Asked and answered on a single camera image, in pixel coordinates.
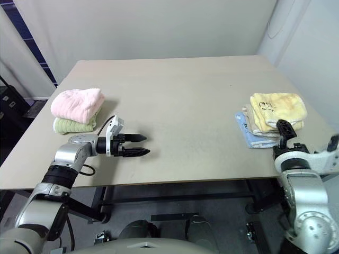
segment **green towel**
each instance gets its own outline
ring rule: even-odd
[[[68,132],[90,132],[96,127],[96,115],[95,114],[88,124],[78,123],[73,120],[55,118],[53,123],[53,130],[56,133],[65,134]]]

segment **white wall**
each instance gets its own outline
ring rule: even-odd
[[[339,132],[339,1],[287,0],[278,7],[279,18],[272,22],[283,29],[273,39],[266,32],[258,53],[290,78]],[[339,223],[339,176],[325,182],[325,187]]]
[[[60,84],[79,60],[253,55],[275,0],[14,3]]]
[[[49,97],[55,90],[55,86],[2,7],[0,7],[0,74],[24,98]]]

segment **yellow towel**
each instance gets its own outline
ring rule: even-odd
[[[255,124],[262,132],[276,129],[279,119],[284,119],[299,129],[307,116],[304,102],[297,94],[253,94],[250,101]]]

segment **wooden table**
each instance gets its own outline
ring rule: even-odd
[[[235,113],[253,93],[302,97],[261,56],[79,61],[1,166],[1,189],[34,188],[42,180],[57,149],[74,135],[53,132],[51,101],[65,90],[93,87],[106,97],[98,126],[117,114],[125,121],[121,132],[147,136],[140,146],[151,152],[88,158],[97,172],[79,175],[74,186],[275,177],[272,149],[247,148]],[[313,151],[334,131],[304,102],[308,116],[298,141]]]

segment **pink towel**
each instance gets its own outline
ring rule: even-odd
[[[99,88],[67,90],[54,99],[51,112],[55,117],[88,124],[104,100]]]

